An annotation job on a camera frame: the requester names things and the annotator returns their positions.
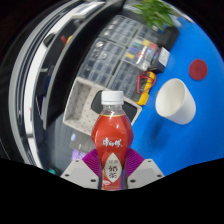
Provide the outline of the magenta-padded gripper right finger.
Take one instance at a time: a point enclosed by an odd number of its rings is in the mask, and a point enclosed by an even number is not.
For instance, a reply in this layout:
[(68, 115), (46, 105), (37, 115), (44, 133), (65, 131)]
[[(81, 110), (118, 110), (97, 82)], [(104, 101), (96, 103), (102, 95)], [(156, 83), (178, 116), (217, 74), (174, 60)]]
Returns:
[(152, 159), (144, 159), (134, 149), (128, 150), (125, 175), (128, 189), (140, 188), (164, 177)]

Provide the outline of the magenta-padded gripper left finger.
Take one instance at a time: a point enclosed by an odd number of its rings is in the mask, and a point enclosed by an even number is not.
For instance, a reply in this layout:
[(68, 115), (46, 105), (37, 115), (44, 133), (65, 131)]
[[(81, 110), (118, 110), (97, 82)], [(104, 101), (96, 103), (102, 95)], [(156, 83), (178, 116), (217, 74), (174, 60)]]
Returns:
[(74, 159), (61, 175), (63, 179), (89, 189), (99, 188), (100, 176), (101, 164), (96, 149), (82, 159)]

